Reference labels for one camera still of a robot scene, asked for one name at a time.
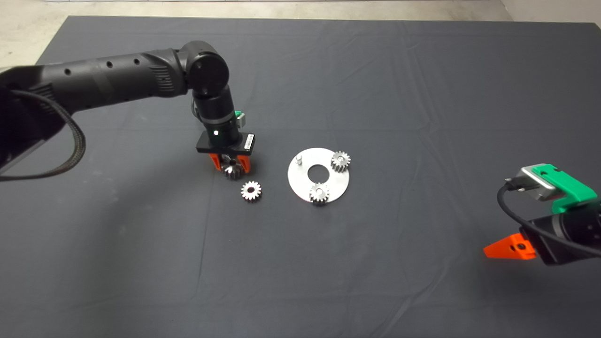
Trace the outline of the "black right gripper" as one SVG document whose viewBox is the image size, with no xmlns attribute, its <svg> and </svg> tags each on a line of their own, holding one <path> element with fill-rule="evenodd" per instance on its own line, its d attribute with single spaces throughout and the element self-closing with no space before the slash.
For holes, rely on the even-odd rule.
<svg viewBox="0 0 601 338">
<path fill-rule="evenodd" d="M 568 240 L 562 226 L 562 218 L 537 218 L 530 223 L 540 231 L 548 232 L 559 238 Z M 579 260 L 576 252 L 570 248 L 550 240 L 524 226 L 519 227 L 522 235 L 509 235 L 483 248 L 485 257 L 490 259 L 532 260 L 538 254 L 547 266 L 559 266 Z"/>
</svg>

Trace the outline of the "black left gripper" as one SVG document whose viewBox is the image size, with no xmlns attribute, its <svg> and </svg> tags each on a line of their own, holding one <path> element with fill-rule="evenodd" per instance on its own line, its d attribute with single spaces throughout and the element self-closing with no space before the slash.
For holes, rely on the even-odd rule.
<svg viewBox="0 0 601 338">
<path fill-rule="evenodd" d="M 254 133 L 241 132 L 236 117 L 219 124 L 202 124 L 205 128 L 197 142 L 197 152 L 208 154 L 218 171 L 225 169 L 225 155 L 238 156 L 245 174 L 251 171 L 250 155 L 253 154 L 257 137 Z"/>
</svg>

